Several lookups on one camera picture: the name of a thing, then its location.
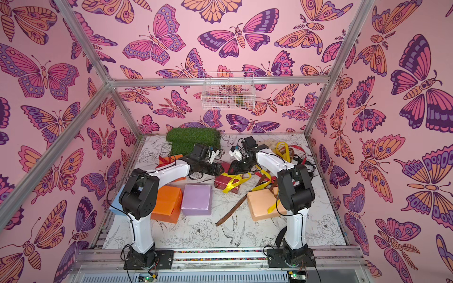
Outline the dark red gift box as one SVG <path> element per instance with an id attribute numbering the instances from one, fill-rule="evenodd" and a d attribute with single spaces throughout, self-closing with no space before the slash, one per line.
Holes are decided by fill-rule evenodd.
<path id="1" fill-rule="evenodd" d="M 222 162 L 222 168 L 224 170 L 224 173 L 228 173 L 228 170 L 230 168 L 230 163 L 228 162 Z M 227 188 L 229 182 L 232 180 L 232 183 L 233 184 L 236 184 L 239 182 L 238 179 L 232 179 L 231 177 L 227 177 L 227 176 L 224 176 L 224 175 L 221 175 L 221 176 L 217 176 L 215 179 L 214 179 L 214 187 L 219 189 L 219 190 L 224 190 Z M 238 194 L 239 192 L 239 188 L 240 188 L 240 185 L 238 185 L 237 187 L 231 189 L 229 191 L 229 193 L 234 193 L 234 194 Z"/>

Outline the black printed ribbon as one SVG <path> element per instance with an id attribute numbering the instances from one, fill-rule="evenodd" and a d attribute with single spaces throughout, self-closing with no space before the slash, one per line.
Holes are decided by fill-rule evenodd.
<path id="1" fill-rule="evenodd" d="M 312 185 L 315 166 L 306 161 L 305 165 L 297 165 L 291 173 L 279 173 L 283 176 L 278 181 L 279 196 L 287 214 L 286 231 L 283 236 L 284 245 L 292 250 L 297 250 L 307 245 L 306 226 L 309 209 L 316 196 Z"/>

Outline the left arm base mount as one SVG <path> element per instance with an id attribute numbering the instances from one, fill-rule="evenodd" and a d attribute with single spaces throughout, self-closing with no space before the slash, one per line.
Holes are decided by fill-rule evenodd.
<path id="1" fill-rule="evenodd" d="M 127 271 L 139 270 L 170 270 L 173 264 L 174 250 L 156 250 L 152 247 L 144 254 L 129 248 L 123 269 Z"/>

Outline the large orange gift box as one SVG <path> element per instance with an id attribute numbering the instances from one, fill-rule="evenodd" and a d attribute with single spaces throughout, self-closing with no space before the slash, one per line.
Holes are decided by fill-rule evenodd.
<path id="1" fill-rule="evenodd" d="M 160 188 L 151 220 L 176 224 L 181 212 L 182 197 L 183 193 L 179 187 Z"/>

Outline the peach gift box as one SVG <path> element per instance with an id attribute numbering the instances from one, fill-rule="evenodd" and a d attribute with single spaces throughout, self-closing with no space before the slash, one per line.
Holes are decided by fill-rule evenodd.
<path id="1" fill-rule="evenodd" d="M 249 192 L 247 202 L 252 220 L 257 222 L 286 215 L 287 210 L 277 197 L 278 187 Z"/>

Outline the brown ribbon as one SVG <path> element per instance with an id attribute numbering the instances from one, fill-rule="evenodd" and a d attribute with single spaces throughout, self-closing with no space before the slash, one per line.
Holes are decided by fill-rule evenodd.
<path id="1" fill-rule="evenodd" d="M 285 161 L 288 161 L 288 162 L 291 162 L 292 158 L 294 157 L 294 152 L 291 153 L 291 150 L 289 149 L 290 146 L 287 144 L 287 143 L 284 143 L 284 142 L 279 142 L 277 144 L 277 148 L 276 148 L 276 153 L 279 155 L 279 157 L 282 157 Z M 259 185 L 260 183 L 264 183 L 265 179 L 264 177 L 260 177 L 259 181 L 258 181 L 258 184 Z M 276 179 L 273 179 L 272 178 L 272 184 L 267 186 L 266 189 L 269 189 L 270 192 L 275 196 L 275 198 L 277 197 L 277 194 L 275 193 L 274 191 L 274 188 L 275 187 L 278 187 L 277 185 L 277 180 Z M 221 226 L 228 218 L 230 218 L 235 212 L 236 210 L 245 202 L 245 200 L 247 199 L 248 197 L 248 194 L 246 193 L 234 206 L 233 208 L 223 217 L 221 218 L 216 224 L 215 226 L 216 227 L 219 227 Z"/>

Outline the light blue gift box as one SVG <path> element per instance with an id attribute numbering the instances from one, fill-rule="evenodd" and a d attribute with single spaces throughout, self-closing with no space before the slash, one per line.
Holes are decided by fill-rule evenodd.
<path id="1" fill-rule="evenodd" d="M 120 196 L 124 190 L 125 186 L 122 186 L 113 196 L 113 190 L 109 191 L 108 193 L 108 200 L 110 201 L 109 210 L 114 213 L 115 215 L 124 216 L 122 205 L 119 202 Z"/>

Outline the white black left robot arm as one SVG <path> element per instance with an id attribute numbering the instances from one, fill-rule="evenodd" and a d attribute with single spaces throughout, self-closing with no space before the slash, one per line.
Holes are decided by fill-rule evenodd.
<path id="1" fill-rule="evenodd" d="M 127 267 L 138 269 L 156 265 L 155 242 L 152 238 L 150 215 L 158 199 L 158 191 L 179 178 L 194 173 L 217 177 L 224 171 L 215 159 L 220 150 L 203 144 L 196 144 L 191 153 L 157 169 L 135 169 L 128 178 L 120 196 L 119 204 L 129 218 L 133 242 L 125 259 Z"/>

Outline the lilac gift box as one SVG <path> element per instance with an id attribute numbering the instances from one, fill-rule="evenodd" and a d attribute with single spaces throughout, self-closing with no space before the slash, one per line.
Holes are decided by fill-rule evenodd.
<path id="1" fill-rule="evenodd" d="M 185 216 L 208 216 L 212 211 L 212 186 L 203 184 L 187 184 L 181 204 L 181 212 Z"/>

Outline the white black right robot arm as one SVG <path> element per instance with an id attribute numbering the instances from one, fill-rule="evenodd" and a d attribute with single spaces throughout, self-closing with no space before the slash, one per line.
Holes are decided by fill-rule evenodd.
<path id="1" fill-rule="evenodd" d="M 305 166 L 306 160 L 294 156 L 297 163 L 293 163 L 287 144 L 279 143 L 272 150 L 266 145 L 258 145 L 251 136 L 243 139 L 241 145 L 232 146 L 229 154 L 235 159 L 228 171 L 230 175 L 250 173 L 259 166 L 276 177 L 276 205 L 281 204 L 287 211 L 287 226 L 276 245 L 282 247 L 286 263 L 301 264 L 303 257 L 309 254 L 306 224 L 309 209 L 315 200 L 312 176 Z"/>

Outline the small orange gift box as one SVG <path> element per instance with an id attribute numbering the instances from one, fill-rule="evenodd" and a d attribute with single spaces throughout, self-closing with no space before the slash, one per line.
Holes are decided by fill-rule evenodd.
<path id="1" fill-rule="evenodd" d="M 171 156 L 168 158 L 167 164 L 161 164 L 158 168 L 159 183 L 167 185 L 176 180 L 186 178 L 189 173 L 190 166 L 181 158 Z"/>

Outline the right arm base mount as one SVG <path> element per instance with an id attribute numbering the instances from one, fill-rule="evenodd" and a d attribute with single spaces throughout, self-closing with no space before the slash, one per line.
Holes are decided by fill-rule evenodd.
<path id="1" fill-rule="evenodd" d="M 282 249 L 268 248 L 264 253 L 270 268 L 317 267 L 313 250 L 308 247 L 297 250 L 288 247 Z"/>

